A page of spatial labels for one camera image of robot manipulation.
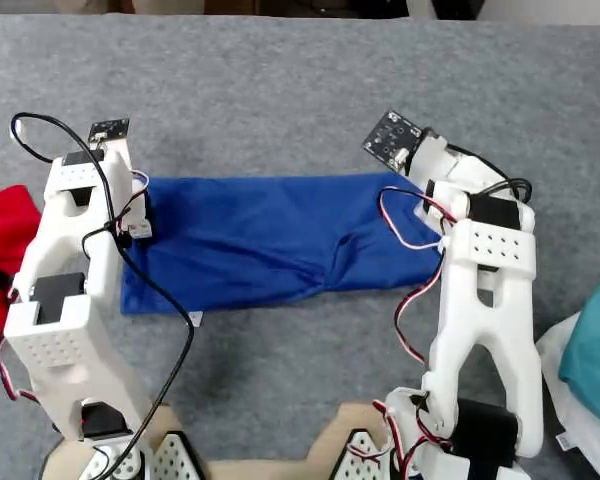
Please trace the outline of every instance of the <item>wooden base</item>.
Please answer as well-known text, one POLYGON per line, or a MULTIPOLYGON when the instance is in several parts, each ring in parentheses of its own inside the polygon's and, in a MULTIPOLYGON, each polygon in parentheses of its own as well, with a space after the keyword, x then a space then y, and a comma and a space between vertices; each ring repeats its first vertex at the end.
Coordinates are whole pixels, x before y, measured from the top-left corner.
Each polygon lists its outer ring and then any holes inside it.
MULTIPOLYGON (((305 460, 220 460, 205 463, 208 478, 213 480, 327 480, 349 438, 351 430, 364 428, 376 445, 386 440, 380 414, 370 405, 345 403, 335 418, 320 433, 305 460)), ((169 406, 156 412, 148 431, 152 448, 170 430, 182 426, 169 406)), ((74 480, 80 477, 93 455, 93 450, 80 442, 61 442, 47 457, 41 480, 74 480)))

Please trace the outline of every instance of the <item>red cloth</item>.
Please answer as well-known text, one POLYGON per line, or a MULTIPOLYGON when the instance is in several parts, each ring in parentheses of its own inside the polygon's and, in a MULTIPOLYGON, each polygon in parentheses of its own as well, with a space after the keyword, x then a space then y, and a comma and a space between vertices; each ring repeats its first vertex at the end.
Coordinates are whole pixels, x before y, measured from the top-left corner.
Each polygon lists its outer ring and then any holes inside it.
MULTIPOLYGON (((13 275, 27 245, 38 230, 40 213, 33 204, 29 192, 22 185, 15 185, 0 192, 0 270, 13 275)), ((0 336, 7 318, 5 292, 0 290, 0 336)))

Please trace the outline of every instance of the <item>teal cloth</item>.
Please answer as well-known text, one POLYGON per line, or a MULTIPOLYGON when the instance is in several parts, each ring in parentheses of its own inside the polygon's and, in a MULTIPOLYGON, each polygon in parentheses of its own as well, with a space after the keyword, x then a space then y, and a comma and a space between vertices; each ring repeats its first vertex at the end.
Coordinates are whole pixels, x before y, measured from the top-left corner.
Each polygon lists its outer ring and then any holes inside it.
POLYGON ((600 419, 600 286, 580 313, 562 356, 559 376, 600 419))

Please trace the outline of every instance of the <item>white plastic bag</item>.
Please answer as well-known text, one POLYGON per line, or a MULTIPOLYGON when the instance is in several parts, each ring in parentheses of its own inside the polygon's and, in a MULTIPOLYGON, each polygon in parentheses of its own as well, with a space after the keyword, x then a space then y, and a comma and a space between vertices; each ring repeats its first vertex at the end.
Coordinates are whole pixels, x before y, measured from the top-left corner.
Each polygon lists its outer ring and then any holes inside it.
POLYGON ((554 325, 538 340, 536 347, 542 360, 544 375, 558 420, 570 443, 580 449, 593 468, 600 474, 600 419, 584 407, 558 378, 562 354, 580 314, 554 325))

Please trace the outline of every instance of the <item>cable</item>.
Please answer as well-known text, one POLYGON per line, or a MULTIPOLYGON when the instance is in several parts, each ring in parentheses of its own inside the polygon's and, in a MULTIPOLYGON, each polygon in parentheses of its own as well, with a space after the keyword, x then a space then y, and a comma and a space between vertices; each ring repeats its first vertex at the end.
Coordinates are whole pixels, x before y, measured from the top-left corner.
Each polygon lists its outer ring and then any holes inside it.
POLYGON ((40 115, 38 113, 29 113, 29 112, 16 113, 13 116, 13 118, 11 119, 11 135, 13 135, 13 138, 16 140, 16 142, 18 142, 18 144, 22 148, 24 148, 31 155, 36 157, 38 160, 42 160, 43 162, 53 163, 53 160, 50 158, 47 158, 43 155, 40 155, 33 148, 31 148, 29 145, 24 143, 20 139, 20 136, 18 135, 18 132, 16 130, 16 125, 18 123, 18 120, 20 120, 21 118, 33 118, 36 120, 41 120, 46 123, 50 123, 51 125, 55 125, 56 127, 63 130, 67 135, 69 135, 80 146, 80 148, 84 151, 84 153, 86 153, 88 155, 89 160, 91 160, 91 163, 93 163, 93 166, 96 169, 98 176, 100 177, 100 180, 102 180, 102 186, 104 188, 104 194, 105 194, 105 201, 107 204, 107 213, 109 214, 109 220, 113 221, 113 219, 115 217, 115 213, 113 211, 113 201, 111 200, 111 190, 109 189, 109 182, 107 181, 107 177, 105 176, 104 172, 102 171, 102 167, 100 166, 100 163, 96 159, 93 152, 89 149, 87 144, 84 142, 84 140, 82 140, 80 138, 80 136, 76 132, 74 132, 71 128, 69 128, 65 123, 61 122, 57 118, 52 117, 50 115, 40 115))
MULTIPOLYGON (((122 220, 122 218, 129 213, 129 211, 131 210, 129 208, 129 203, 127 203, 127 205, 125 205, 125 207, 122 209, 122 212, 120 212, 120 215, 118 215, 117 217, 114 218, 114 223, 118 224, 120 222, 120 220, 122 220)), ((109 232, 110 231, 110 222, 106 222, 104 224, 103 227, 100 228, 96 228, 95 230, 92 230, 90 232, 88 232, 87 234, 85 234, 84 237, 82 237, 82 253, 84 253, 84 256, 87 257, 87 260, 91 260, 91 257, 89 256, 89 254, 87 253, 87 249, 86 249, 86 241, 93 237, 94 235, 97 235, 98 233, 102 233, 102 232, 109 232)))
POLYGON ((447 447, 451 446, 451 441, 446 438, 439 437, 439 436, 431 433, 431 431, 427 428, 427 426, 424 424, 424 422, 420 418, 420 412, 422 411, 423 405, 426 404, 427 398, 429 398, 429 392, 425 393, 425 395, 422 397, 422 399, 420 400, 420 402, 418 402, 418 405, 416 406, 416 423, 418 425, 418 428, 422 432, 422 435, 429 442, 434 443, 442 448, 447 448, 447 447))
POLYGON ((56 119, 54 117, 51 117, 49 115, 39 115, 39 114, 36 114, 36 113, 28 113, 28 112, 21 112, 21 113, 18 113, 16 115, 14 115, 14 117, 11 119, 11 133, 12 133, 12 135, 14 136, 14 138, 16 139, 16 141, 27 152, 31 153, 34 157, 36 157, 39 160, 42 160, 42 161, 44 161, 46 163, 51 163, 52 160, 49 159, 49 158, 46 158, 46 157, 44 157, 44 156, 42 156, 40 154, 38 154, 35 150, 33 150, 31 147, 29 147, 28 145, 26 145, 25 143, 23 143, 20 140, 17 132, 15 131, 16 130, 15 127, 16 127, 17 121, 20 118, 33 118, 33 119, 41 120, 43 122, 50 123, 52 125, 55 125, 55 126, 59 127, 65 133, 67 133, 73 140, 75 140, 76 143, 80 146, 80 148, 82 148, 82 150, 88 155, 89 159, 91 160, 91 163, 93 163, 94 168, 96 169, 96 171, 98 172, 98 175, 100 176, 100 179, 102 180, 102 186, 103 186, 103 189, 104 189, 104 195, 105 195, 105 200, 106 200, 106 204, 107 204, 107 211, 108 211, 109 221, 105 225, 103 225, 103 228, 105 228, 113 236, 114 243, 116 245, 118 253, 122 257, 122 259, 124 260, 124 262, 129 266, 129 268, 136 275, 138 275, 142 280, 144 280, 144 282, 150 288, 152 288, 153 290, 155 290, 158 294, 160 294, 165 300, 167 300, 167 302, 169 302, 175 308, 175 310, 182 317, 185 325, 187 326, 187 330, 188 330, 188 332, 187 332, 187 339, 186 339, 186 341, 185 341, 185 343, 184 343, 184 345, 182 347, 180 355, 176 359, 176 362, 175 362, 175 364, 174 364, 171 372, 169 373, 169 375, 167 377, 167 380, 165 381, 164 385, 160 389, 160 392, 158 393, 158 396, 156 397, 156 399, 154 400, 153 404, 151 405, 151 408, 149 409, 149 412, 145 416, 144 420, 142 421, 142 424, 136 430, 136 433, 133 435, 133 437, 131 438, 131 440, 127 444, 127 447, 122 451, 122 453, 120 454, 120 456, 118 457, 118 459, 113 462, 113 465, 111 465, 110 467, 108 467, 107 470, 103 471, 97 477, 94 477, 92 479, 92 480, 103 480, 103 479, 111 476, 116 471, 116 469, 122 464, 122 462, 127 457, 127 455, 129 455, 129 453, 131 452, 131 450, 136 446, 136 444, 138 443, 138 440, 140 439, 140 437, 142 436, 142 434, 145 432, 147 426, 149 425, 149 423, 153 419, 153 416, 156 413, 156 410, 158 410, 158 407, 162 404, 162 401, 164 400, 167 392, 169 391, 169 388, 171 387, 171 384, 173 383, 174 379, 178 375, 178 372, 182 368, 182 365, 184 364, 184 361, 185 361, 185 359, 187 357, 187 354, 189 353, 189 350, 191 348, 191 344, 193 342, 193 337, 195 335, 195 326, 193 324, 193 321, 189 317, 189 314, 184 309, 184 307, 182 305, 180 305, 180 303, 178 303, 178 301, 169 292, 167 292, 165 289, 163 289, 162 287, 160 287, 147 274, 145 274, 135 264, 135 262, 131 259, 131 257, 129 257, 129 255, 127 254, 127 252, 125 252, 124 249, 122 248, 122 246, 120 245, 119 239, 118 239, 117 234, 116 234, 116 225, 115 224, 116 224, 116 221, 117 221, 117 217, 115 216, 114 209, 113 209, 113 201, 112 201, 112 198, 111 198, 111 190, 109 188, 109 182, 107 181, 107 177, 105 176, 104 172, 102 171, 102 167, 100 166, 99 162, 97 161, 97 159, 95 158, 95 156, 93 155, 93 153, 91 152, 91 150, 89 149, 89 147, 87 146, 87 144, 78 136, 78 134, 75 133, 75 131, 73 131, 71 128, 69 128, 66 124, 64 124, 60 120, 58 120, 58 119, 56 119))
POLYGON ((438 279, 440 278, 440 275, 442 273, 443 262, 444 262, 444 251, 440 255, 440 260, 438 261, 438 265, 436 266, 436 269, 434 270, 433 275, 429 278, 429 280, 427 280, 425 283, 423 283, 419 287, 415 288, 407 296, 405 296, 402 299, 402 301, 398 304, 398 306, 396 307, 396 310, 393 314, 393 326, 396 330, 396 334, 398 335, 398 339, 400 340, 400 344, 407 351, 407 353, 409 355, 411 355, 411 357, 413 357, 418 363, 425 365, 425 366, 427 364, 427 361, 426 361, 424 355, 422 355, 415 348, 413 348, 407 341, 404 334, 402 333, 402 330, 400 329, 400 319, 402 318, 404 311, 411 304, 411 302, 413 302, 413 300, 418 298, 420 295, 424 295, 426 292, 428 292, 431 289, 431 287, 433 287, 436 284, 436 282, 438 281, 438 279))
POLYGON ((409 449, 407 454, 404 456, 404 459, 402 460, 402 465, 400 465, 400 472, 402 474, 402 480, 408 480, 409 464, 411 463, 411 460, 413 460, 413 456, 415 455, 418 447, 420 447, 421 445, 424 445, 427 442, 428 442, 428 440, 425 437, 420 437, 418 439, 418 441, 416 441, 416 443, 413 444, 413 446, 409 449))
POLYGON ((107 452, 105 452, 105 451, 104 451, 103 449, 101 449, 100 447, 95 447, 95 446, 94 446, 94 447, 93 447, 93 449, 94 449, 96 452, 98 452, 98 453, 100 453, 100 454, 104 455, 104 458, 106 458, 106 459, 107 459, 107 463, 105 464, 105 466, 104 466, 104 468, 102 469, 102 471, 101 471, 101 472, 98 474, 98 475, 102 475, 102 474, 103 474, 103 473, 104 473, 104 472, 107 470, 107 468, 109 468, 109 463, 111 462, 111 457, 109 456, 109 454, 108 454, 107 452))
POLYGON ((387 424, 389 432, 391 432, 391 440, 393 441, 393 446, 396 449, 396 455, 399 459, 402 459, 404 456, 404 449, 402 447, 400 429, 398 428, 398 424, 395 418, 393 418, 393 416, 389 414, 389 409, 387 408, 386 404, 384 404, 380 400, 374 400, 373 402, 371 402, 371 405, 373 405, 373 407, 382 414, 384 422, 387 424))
POLYGON ((475 195, 491 195, 497 192, 501 192, 502 190, 507 190, 509 188, 516 193, 518 193, 519 189, 524 190, 524 197, 522 197, 522 199, 520 200, 522 203, 529 203, 529 200, 531 200, 531 194, 533 193, 531 182, 526 178, 521 177, 508 178, 506 180, 494 183, 490 187, 481 190, 475 195))
POLYGON ((393 220, 391 219, 391 216, 387 212, 387 209, 384 205, 384 196, 389 191, 398 192, 403 195, 411 195, 411 196, 417 197, 417 198, 421 199, 423 202, 428 203, 429 205, 434 207, 436 210, 438 210, 442 214, 443 219, 447 219, 451 223, 456 223, 455 217, 451 213, 449 213, 449 211, 447 209, 445 209, 437 201, 435 201, 431 197, 428 197, 427 195, 423 195, 422 193, 419 193, 419 192, 415 192, 412 190, 405 190, 405 189, 394 187, 394 186, 383 187, 380 190, 380 192, 378 192, 378 197, 376 199, 376 203, 378 206, 378 210, 380 211, 380 215, 382 215, 382 218, 384 219, 384 221, 387 223, 387 225, 389 226, 391 231, 394 233, 394 235, 398 238, 398 241, 403 246, 405 246, 411 250, 424 250, 426 248, 437 247, 440 242, 437 241, 437 242, 425 243, 422 245, 416 245, 416 244, 412 244, 412 243, 406 241, 402 237, 402 234, 400 233, 400 230, 398 230, 398 227, 396 227, 396 225, 393 223, 393 220))
POLYGON ((38 398, 32 392, 28 390, 21 390, 13 386, 11 376, 9 375, 9 370, 7 369, 7 366, 4 364, 1 358, 1 351, 3 345, 4 337, 0 337, 0 380, 2 380, 2 385, 4 386, 7 397, 9 397, 9 400, 11 400, 12 402, 15 402, 18 400, 18 398, 23 397, 27 400, 31 400, 32 402, 40 403, 38 402, 38 398))
MULTIPOLYGON (((482 163, 484 163, 487 167, 489 167, 491 170, 496 172, 502 178, 504 178, 505 180, 509 180, 509 175, 504 173, 502 170, 500 170, 499 167, 497 167, 496 165, 491 163, 489 160, 487 160, 483 156, 478 155, 477 153, 472 152, 471 150, 467 150, 466 148, 459 147, 458 145, 453 145, 452 143, 448 143, 447 148, 449 150, 454 150, 458 153, 461 153, 462 155, 466 155, 467 157, 476 157, 478 160, 480 160, 482 163)), ((512 193, 513 193, 513 196, 516 197, 516 200, 518 200, 518 192, 516 190, 513 190, 512 193)))

